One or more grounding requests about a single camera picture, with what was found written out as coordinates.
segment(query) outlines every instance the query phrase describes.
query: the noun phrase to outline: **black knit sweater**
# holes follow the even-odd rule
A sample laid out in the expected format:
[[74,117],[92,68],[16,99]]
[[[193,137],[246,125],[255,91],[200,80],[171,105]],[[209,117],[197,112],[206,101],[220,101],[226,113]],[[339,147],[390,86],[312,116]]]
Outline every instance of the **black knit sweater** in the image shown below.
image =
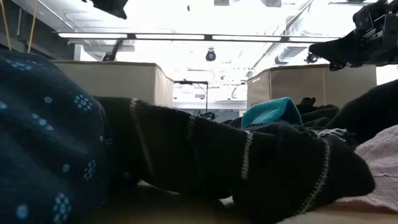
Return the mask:
[[[247,130],[139,100],[98,98],[133,181],[204,198],[230,195],[254,223],[276,223],[366,195],[374,181],[344,141],[274,123]],[[115,179],[122,174],[114,174]]]

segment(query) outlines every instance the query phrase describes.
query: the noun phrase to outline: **black camera rig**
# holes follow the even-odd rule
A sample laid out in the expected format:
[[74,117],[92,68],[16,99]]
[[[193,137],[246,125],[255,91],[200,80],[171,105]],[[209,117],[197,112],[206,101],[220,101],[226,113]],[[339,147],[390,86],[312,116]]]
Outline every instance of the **black camera rig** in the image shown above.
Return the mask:
[[378,0],[364,6],[353,16],[356,28],[343,38],[312,44],[307,63],[319,58],[330,62],[337,71],[364,64],[376,66],[398,64],[398,0]]

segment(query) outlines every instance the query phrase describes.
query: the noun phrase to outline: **striped knit fabric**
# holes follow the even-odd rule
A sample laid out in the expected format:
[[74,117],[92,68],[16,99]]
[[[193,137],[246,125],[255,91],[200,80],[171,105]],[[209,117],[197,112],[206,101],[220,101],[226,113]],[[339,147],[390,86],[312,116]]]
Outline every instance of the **striped knit fabric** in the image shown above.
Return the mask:
[[97,99],[113,129],[130,126],[114,135],[126,172],[137,157],[139,177],[160,189],[232,195],[253,223],[277,223],[374,189],[368,165],[341,140],[345,130],[314,133],[286,123],[242,130],[137,99]]
[[362,202],[398,212],[398,125],[361,144],[356,153],[368,163],[376,188],[366,196],[347,197],[338,202]]

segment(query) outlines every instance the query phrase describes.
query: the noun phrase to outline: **fluorescent light fixture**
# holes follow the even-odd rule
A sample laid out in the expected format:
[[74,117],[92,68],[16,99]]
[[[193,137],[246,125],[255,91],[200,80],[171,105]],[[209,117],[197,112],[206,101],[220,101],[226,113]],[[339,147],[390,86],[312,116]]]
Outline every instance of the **fluorescent light fixture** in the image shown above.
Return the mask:
[[368,5],[377,2],[377,0],[366,0],[366,2],[349,2],[346,0],[329,0],[329,4],[347,4],[347,5],[352,5],[352,6],[363,6],[363,5]]
[[182,35],[182,34],[137,34],[137,39],[186,39],[186,40],[203,40],[204,35]]
[[320,42],[326,42],[326,41],[331,41],[331,40],[337,40],[338,38],[335,37],[291,37],[289,38],[289,41],[292,42],[303,42],[303,43],[320,43]]
[[60,37],[71,39],[126,39],[127,34],[59,33]]
[[230,36],[230,35],[214,35],[213,40],[240,40],[240,41],[280,41],[280,37],[246,37],[246,36]]

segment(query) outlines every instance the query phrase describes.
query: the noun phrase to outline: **teal cloth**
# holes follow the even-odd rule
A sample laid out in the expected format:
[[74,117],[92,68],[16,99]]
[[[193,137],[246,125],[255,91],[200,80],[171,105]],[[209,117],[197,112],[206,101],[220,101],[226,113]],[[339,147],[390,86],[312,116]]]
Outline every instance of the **teal cloth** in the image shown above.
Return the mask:
[[249,108],[242,118],[242,128],[251,124],[269,124],[273,122],[285,122],[289,124],[303,125],[300,113],[289,97],[270,100]]

